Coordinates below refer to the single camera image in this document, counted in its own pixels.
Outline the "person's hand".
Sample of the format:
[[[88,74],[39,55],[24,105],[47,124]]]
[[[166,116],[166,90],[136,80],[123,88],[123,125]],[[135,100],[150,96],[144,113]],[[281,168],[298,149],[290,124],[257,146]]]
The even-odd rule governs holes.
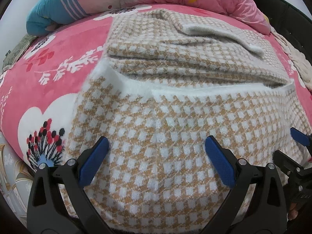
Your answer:
[[[288,220],[291,221],[295,219],[298,215],[297,204],[291,203],[288,211]]]

